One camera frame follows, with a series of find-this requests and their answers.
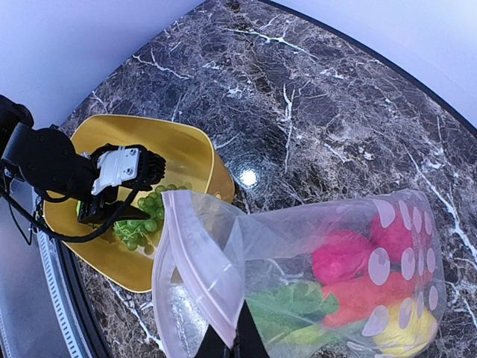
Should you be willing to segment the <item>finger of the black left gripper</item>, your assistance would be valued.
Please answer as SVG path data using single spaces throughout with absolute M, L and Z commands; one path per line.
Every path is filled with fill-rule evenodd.
M 148 220 L 149 214 L 138 207 L 127 207 L 122 212 L 123 220 Z

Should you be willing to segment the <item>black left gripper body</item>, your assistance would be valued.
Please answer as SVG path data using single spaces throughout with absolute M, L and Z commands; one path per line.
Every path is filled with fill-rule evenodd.
M 118 200 L 118 193 L 118 187 L 108 186 L 86 201 L 79 201 L 76 209 L 78 222 L 88 225 L 105 223 L 123 204 Z

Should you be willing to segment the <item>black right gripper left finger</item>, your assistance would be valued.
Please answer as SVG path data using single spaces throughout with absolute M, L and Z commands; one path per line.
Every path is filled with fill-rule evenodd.
M 198 348 L 195 358 L 233 358 L 231 348 L 222 341 L 211 325 L 206 329 L 205 335 Z

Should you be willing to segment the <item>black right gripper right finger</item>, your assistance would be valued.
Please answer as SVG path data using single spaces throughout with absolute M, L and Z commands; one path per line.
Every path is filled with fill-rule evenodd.
M 233 357 L 269 358 L 246 301 L 238 317 Z

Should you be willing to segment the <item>green grape bunch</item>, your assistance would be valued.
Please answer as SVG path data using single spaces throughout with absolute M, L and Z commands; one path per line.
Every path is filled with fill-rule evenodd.
M 154 190 L 137 200 L 137 208 L 146 213 L 146 219 L 127 219 L 115 222 L 113 235 L 126 245 L 129 251 L 140 251 L 146 256 L 152 255 L 158 246 L 159 232 L 165 221 L 165 209 L 162 194 L 168 191 L 192 189 L 189 182 L 158 185 Z

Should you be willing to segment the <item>green leafy vegetable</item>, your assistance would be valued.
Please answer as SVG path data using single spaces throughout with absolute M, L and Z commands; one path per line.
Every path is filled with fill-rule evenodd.
M 321 285 L 310 280 L 252 293 L 246 302 L 265 344 L 318 324 L 339 308 L 335 295 L 323 294 Z

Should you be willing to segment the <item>green bumpy cucumber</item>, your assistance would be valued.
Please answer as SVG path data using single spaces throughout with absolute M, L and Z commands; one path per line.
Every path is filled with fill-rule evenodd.
M 348 333 L 361 329 L 361 324 L 348 324 L 343 327 L 325 328 L 312 325 L 294 330 L 275 341 L 277 345 L 290 345 L 299 348 L 317 346 L 342 340 Z

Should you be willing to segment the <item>orange carrot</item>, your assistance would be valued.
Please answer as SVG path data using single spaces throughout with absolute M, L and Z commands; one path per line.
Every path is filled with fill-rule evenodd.
M 338 310 L 326 315 L 322 324 L 326 327 L 342 327 L 369 318 L 378 306 L 387 307 L 409 298 L 416 288 L 428 281 L 428 274 L 406 280 L 399 272 L 391 272 L 381 286 L 365 276 L 324 286 L 323 298 L 333 295 L 338 301 Z

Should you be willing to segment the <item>red tomato front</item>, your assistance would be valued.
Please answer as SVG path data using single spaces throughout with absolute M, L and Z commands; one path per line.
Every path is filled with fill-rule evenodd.
M 318 281 L 331 285 L 368 276 L 368 261 L 373 251 L 368 239 L 353 230 L 337 230 L 312 254 L 312 269 Z

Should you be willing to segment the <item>clear zip top bag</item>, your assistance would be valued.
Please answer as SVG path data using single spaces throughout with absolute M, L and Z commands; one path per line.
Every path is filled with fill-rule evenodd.
M 406 280 L 428 274 L 429 281 L 409 298 L 418 309 L 427 309 L 438 327 L 443 319 L 446 290 L 440 237 L 422 192 L 405 189 L 252 214 L 188 190 L 165 192 L 162 199 L 165 223 L 151 282 L 154 315 L 167 357 L 195 357 L 209 325 L 233 350 L 241 308 L 252 293 L 302 280 L 314 281 L 322 289 L 325 285 L 312 269 L 312 254 L 337 230 L 353 230 L 372 244 L 365 277 L 377 286 L 391 272 L 399 272 Z M 405 204 L 414 220 L 413 237 L 421 231 L 417 212 L 421 210 L 432 241 L 406 248 L 401 263 L 394 264 L 384 248 L 373 245 L 370 224 L 379 214 L 382 226 L 387 227 L 395 218 L 394 207 Z M 360 330 L 321 347 L 263 344 L 269 357 L 311 357 L 327 345 L 339 345 L 356 357 L 390 357 L 373 341 L 388 325 L 389 306 L 378 306 L 369 318 L 351 323 L 361 324 Z

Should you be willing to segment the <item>yellow lemon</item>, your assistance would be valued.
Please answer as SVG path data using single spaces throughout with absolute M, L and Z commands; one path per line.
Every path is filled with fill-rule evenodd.
M 373 337 L 382 354 L 390 357 L 414 357 L 435 338 L 437 320 L 425 308 L 418 309 L 415 300 L 406 298 L 388 307 L 387 327 Z

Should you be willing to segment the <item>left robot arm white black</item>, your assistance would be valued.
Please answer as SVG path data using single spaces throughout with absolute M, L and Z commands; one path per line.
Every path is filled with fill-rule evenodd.
M 138 146 L 106 144 L 92 154 L 78 154 L 62 131 L 34 129 L 31 112 L 1 97 L 1 167 L 28 183 L 44 201 L 78 203 L 81 224 L 99 226 L 121 206 L 119 187 L 143 187 L 144 152 Z

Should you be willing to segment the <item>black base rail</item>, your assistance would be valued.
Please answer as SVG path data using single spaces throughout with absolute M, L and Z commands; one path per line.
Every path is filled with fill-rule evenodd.
M 78 260 L 74 253 L 62 242 L 55 242 L 60 273 L 66 287 L 66 298 L 69 312 L 75 325 L 75 335 L 80 339 L 80 346 L 86 349 L 84 357 L 112 357 L 103 330 L 98 323 L 92 307 Z

